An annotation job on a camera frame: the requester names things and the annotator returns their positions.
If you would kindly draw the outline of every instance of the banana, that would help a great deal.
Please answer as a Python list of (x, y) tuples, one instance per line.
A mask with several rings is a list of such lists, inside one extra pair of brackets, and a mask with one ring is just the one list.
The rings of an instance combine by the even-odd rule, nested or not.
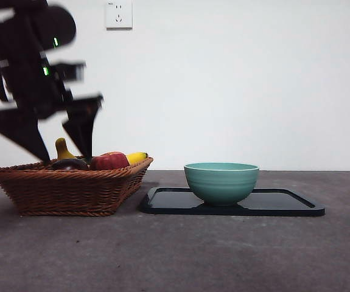
[(65, 138), (61, 137), (55, 141), (55, 148), (57, 150), (57, 160), (62, 160), (66, 158), (76, 158), (71, 152), (66, 148)]
[(130, 165), (144, 160), (148, 156), (146, 152), (135, 152), (126, 155), (127, 161)]

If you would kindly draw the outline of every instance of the electrical outlet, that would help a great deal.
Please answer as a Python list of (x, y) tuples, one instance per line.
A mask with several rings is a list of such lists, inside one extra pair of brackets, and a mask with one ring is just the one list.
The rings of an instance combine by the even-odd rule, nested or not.
[(106, 28), (133, 28), (133, 3), (131, 0), (114, 0), (106, 4)]

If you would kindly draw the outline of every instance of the teal ceramic bowl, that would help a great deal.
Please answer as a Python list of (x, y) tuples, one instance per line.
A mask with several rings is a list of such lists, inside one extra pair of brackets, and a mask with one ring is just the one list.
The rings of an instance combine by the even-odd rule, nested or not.
[(249, 164), (203, 162), (184, 166), (191, 191), (205, 203), (230, 206), (245, 199), (256, 185), (259, 167)]

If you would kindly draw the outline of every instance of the wicker basket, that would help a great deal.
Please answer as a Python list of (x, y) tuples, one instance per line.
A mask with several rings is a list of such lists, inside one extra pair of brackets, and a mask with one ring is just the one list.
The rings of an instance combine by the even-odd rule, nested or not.
[(152, 161), (116, 170), (51, 170), (42, 162), (1, 167), (0, 186), (22, 216), (109, 216), (139, 189)]

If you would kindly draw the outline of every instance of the tray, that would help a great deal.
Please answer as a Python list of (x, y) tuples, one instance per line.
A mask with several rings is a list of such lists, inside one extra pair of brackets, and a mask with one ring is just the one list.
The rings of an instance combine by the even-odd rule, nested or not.
[(154, 187), (138, 209), (148, 214), (232, 215), (232, 216), (322, 216), (325, 207), (286, 189), (254, 189), (248, 198), (233, 206), (205, 204), (183, 187)]

